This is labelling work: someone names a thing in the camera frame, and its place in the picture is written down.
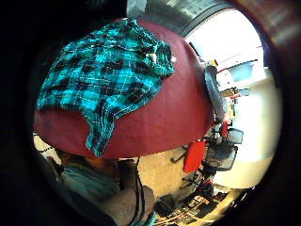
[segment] office chair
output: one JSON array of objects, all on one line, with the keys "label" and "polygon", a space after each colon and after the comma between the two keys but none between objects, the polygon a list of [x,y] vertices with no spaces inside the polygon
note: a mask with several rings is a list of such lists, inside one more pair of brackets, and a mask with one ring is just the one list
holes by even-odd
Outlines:
[{"label": "office chair", "polygon": [[202,165],[205,166],[205,170],[210,171],[231,170],[237,150],[237,146],[227,141],[222,141],[219,144],[208,141],[207,154]]}]

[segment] red tabletop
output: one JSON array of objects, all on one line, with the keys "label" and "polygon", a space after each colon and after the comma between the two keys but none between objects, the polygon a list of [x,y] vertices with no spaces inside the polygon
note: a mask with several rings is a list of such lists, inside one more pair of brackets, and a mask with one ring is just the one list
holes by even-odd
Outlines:
[{"label": "red tabletop", "polygon": [[[138,22],[170,45],[176,57],[175,72],[147,105],[116,121],[103,158],[167,151],[202,138],[213,124],[212,104],[194,50],[182,37],[160,25]],[[94,156],[85,145],[89,126],[79,112],[36,110],[34,129],[45,142],[62,151]]]}]

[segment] person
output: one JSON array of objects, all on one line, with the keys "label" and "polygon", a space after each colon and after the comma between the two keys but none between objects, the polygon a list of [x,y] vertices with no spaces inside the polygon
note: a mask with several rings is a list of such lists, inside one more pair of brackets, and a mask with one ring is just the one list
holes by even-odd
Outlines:
[{"label": "person", "polygon": [[[48,162],[52,166],[52,173],[55,171],[56,177],[59,177],[57,181],[64,187],[65,193],[80,196],[80,199],[84,199],[84,202],[88,202],[88,205],[92,205],[99,213],[113,219],[118,226],[130,225],[136,209],[134,160],[101,159],[57,152],[62,162],[61,166],[54,160]],[[152,225],[155,221],[155,213],[152,211],[153,191],[148,186],[142,188],[145,214],[140,221],[131,225]],[[76,203],[71,202],[71,205],[77,208]],[[137,214],[141,212],[140,204]]]}]

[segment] cable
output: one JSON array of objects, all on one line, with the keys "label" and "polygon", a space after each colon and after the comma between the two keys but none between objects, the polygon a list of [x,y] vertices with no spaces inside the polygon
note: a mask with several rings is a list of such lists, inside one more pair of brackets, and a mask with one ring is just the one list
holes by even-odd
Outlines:
[{"label": "cable", "polygon": [[[138,172],[138,164],[140,162],[140,157],[138,157],[138,160],[135,164],[135,195],[136,195],[136,203],[135,203],[135,214],[130,222],[129,225],[135,226],[136,223],[138,223],[140,220],[143,219],[144,214],[145,214],[145,200],[144,200],[144,191],[143,191],[143,186],[139,177],[139,172]],[[140,198],[141,198],[141,213],[140,217],[138,216],[139,212],[139,206],[140,206]]]}]

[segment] red chair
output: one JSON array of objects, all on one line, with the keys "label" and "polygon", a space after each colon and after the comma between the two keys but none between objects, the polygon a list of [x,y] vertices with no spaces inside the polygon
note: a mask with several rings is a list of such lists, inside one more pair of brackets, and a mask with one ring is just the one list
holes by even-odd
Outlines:
[{"label": "red chair", "polygon": [[186,173],[197,171],[205,153],[206,141],[195,141],[188,145],[182,170]]}]

